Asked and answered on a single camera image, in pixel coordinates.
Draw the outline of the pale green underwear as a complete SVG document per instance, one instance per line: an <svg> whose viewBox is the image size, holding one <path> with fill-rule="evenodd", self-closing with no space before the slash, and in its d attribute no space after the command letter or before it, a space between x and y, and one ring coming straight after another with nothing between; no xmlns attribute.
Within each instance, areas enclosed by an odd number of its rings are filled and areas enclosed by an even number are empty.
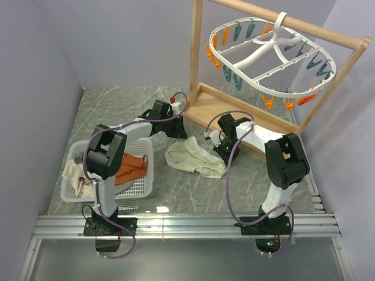
<svg viewBox="0 0 375 281"><path fill-rule="evenodd" d="M199 173L208 179L220 179L227 171L224 161L199 146L194 136L178 140L168 147L165 159L167 164L176 170Z"/></svg>

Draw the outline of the white oval clip hanger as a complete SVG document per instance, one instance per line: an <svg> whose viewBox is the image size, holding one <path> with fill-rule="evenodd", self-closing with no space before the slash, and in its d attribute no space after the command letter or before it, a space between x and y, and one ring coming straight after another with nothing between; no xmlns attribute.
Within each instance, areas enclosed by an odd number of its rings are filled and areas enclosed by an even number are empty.
<svg viewBox="0 0 375 281"><path fill-rule="evenodd" d="M211 32L208 45L220 61L221 71L224 64L231 69L230 82L234 84L233 74L237 74L243 79L242 88L248 85L286 99L318 95L330 85L337 72L333 57L306 36L283 27L285 16L285 12L280 13L275 22L248 16ZM315 60L322 59L321 64L307 70L306 65L318 51L320 55ZM315 74L325 61L329 62L325 70L332 72L330 76L317 77Z"/></svg>

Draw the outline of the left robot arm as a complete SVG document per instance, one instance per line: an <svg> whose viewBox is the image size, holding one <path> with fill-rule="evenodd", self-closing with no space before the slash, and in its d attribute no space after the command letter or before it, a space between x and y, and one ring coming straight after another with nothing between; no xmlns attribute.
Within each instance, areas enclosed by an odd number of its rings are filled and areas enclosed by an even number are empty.
<svg viewBox="0 0 375 281"><path fill-rule="evenodd" d="M96 126L83 155L84 174L94 185L94 207L88 227L100 235L112 235L125 228L118 222L115 202L115 174L120 170L127 144L163 132L169 138L187 139L182 113L187 103L156 100L151 109L133 121L114 127Z"/></svg>

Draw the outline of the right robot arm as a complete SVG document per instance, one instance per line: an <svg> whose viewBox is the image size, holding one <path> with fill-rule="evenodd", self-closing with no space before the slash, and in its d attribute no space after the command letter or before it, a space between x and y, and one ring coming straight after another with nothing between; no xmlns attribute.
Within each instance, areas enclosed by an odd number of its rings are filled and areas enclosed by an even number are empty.
<svg viewBox="0 0 375 281"><path fill-rule="evenodd" d="M249 143L265 154L267 174L271 181L266 199L256 217L238 217L232 207L229 211L235 225L243 232L256 235L278 233L290 234L293 219L286 212L292 193L310 166L300 138L295 133L281 134L255 124L251 114L234 119L230 111L216 116L219 131L206 133L205 137L214 143L214 151L223 159L226 167L238 157L241 142Z"/></svg>

